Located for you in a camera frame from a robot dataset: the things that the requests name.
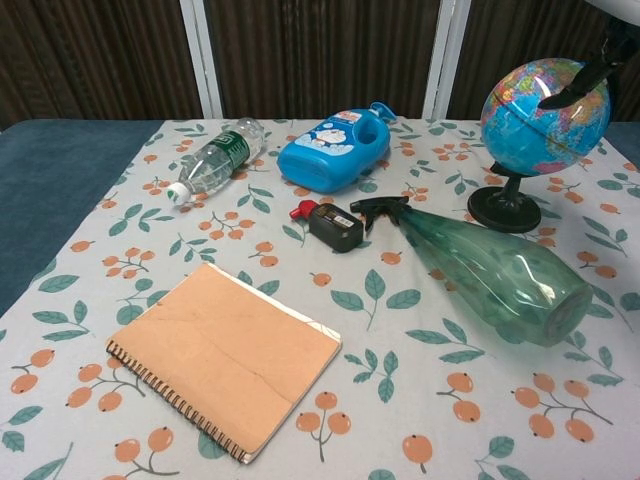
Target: doraemon label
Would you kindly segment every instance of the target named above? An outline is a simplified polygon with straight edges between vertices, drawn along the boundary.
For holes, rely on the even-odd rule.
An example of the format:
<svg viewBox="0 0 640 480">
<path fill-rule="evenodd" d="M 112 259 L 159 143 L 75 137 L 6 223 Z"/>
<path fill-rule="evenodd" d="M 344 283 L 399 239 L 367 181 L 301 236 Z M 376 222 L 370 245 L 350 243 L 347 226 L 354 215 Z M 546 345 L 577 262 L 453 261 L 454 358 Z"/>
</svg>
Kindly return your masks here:
<svg viewBox="0 0 640 480">
<path fill-rule="evenodd" d="M 295 143 L 331 156 L 344 155 L 353 150 L 353 126 L 361 117 L 361 114 L 348 110 L 339 112 L 298 137 Z"/>
</svg>

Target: curtain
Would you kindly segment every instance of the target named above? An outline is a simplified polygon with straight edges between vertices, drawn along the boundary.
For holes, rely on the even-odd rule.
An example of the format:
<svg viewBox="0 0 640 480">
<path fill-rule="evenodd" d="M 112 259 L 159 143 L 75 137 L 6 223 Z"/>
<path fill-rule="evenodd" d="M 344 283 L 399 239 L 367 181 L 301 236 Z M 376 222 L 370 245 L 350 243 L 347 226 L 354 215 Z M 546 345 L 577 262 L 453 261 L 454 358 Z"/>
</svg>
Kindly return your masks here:
<svg viewBox="0 0 640 480">
<path fill-rule="evenodd" d="M 439 0 L 207 0 L 225 116 L 419 117 Z"/>
<path fill-rule="evenodd" d="M 546 57 L 587 61 L 600 50 L 608 15 L 584 0 L 473 0 L 449 104 L 452 119 L 480 118 L 501 78 Z M 614 121 L 640 120 L 640 55 L 620 71 Z"/>
<path fill-rule="evenodd" d="M 0 128 L 201 116 L 179 0 L 0 0 Z"/>
</svg>

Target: floral tablecloth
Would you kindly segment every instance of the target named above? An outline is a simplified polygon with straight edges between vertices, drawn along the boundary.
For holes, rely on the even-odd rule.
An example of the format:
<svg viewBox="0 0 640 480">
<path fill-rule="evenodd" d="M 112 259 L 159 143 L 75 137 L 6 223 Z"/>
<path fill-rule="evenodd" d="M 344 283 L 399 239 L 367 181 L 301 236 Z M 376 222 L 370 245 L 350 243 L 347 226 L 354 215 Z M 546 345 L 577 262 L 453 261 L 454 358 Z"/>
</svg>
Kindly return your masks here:
<svg viewBox="0 0 640 480">
<path fill-rule="evenodd" d="M 513 344 L 456 307 L 388 219 L 348 254 L 288 212 L 302 199 L 409 195 L 471 220 L 503 179 L 476 122 L 402 120 L 391 155 L 323 196 L 288 184 L 279 150 L 316 121 L 264 121 L 268 149 L 219 192 L 165 190 L 223 121 L 165 122 L 0 319 L 3 479 L 633 479 L 640 476 L 640 177 L 607 142 L 523 181 L 542 207 L 524 237 L 595 289 L 549 349 Z M 105 353 L 106 338 L 203 262 L 342 334 L 343 349 L 254 463 L 243 466 Z"/>
</svg>

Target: plastic water bottle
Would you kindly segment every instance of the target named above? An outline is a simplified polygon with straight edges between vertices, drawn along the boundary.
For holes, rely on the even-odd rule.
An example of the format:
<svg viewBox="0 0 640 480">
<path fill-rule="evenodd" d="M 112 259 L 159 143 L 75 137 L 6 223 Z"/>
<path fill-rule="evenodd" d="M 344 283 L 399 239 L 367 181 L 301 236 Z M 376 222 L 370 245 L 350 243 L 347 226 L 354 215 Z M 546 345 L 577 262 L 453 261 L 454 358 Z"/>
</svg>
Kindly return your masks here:
<svg viewBox="0 0 640 480">
<path fill-rule="evenodd" d="M 241 118 L 184 163 L 178 181 L 167 188 L 167 195 L 173 203 L 182 205 L 192 195 L 213 190 L 236 168 L 256 157 L 263 146 L 264 127 L 252 118 Z"/>
</svg>

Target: spiral notebook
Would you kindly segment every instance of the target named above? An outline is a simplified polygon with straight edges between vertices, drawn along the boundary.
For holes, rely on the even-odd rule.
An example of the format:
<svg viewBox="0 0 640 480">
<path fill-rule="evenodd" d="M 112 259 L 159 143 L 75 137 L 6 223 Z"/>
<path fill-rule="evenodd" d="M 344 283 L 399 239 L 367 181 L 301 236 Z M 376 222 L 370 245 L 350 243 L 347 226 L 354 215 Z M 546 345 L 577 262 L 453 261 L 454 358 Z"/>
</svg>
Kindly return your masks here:
<svg viewBox="0 0 640 480">
<path fill-rule="evenodd" d="M 249 463 L 340 349 L 340 335 L 204 264 L 107 351 Z"/>
</svg>

